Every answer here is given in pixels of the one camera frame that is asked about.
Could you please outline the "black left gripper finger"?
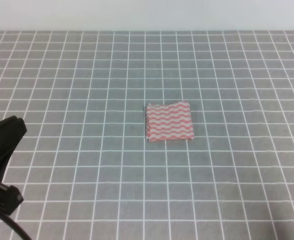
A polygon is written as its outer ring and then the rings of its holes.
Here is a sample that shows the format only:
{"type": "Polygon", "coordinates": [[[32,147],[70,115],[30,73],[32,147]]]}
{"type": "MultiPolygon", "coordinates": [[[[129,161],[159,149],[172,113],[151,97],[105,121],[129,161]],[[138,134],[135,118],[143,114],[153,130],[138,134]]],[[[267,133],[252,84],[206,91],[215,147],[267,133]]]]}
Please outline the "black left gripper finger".
{"type": "Polygon", "coordinates": [[[24,201],[20,190],[0,182],[0,213],[10,216],[24,201]]]}
{"type": "Polygon", "coordinates": [[[17,145],[27,132],[22,118],[11,116],[0,121],[0,180],[17,145]]]}

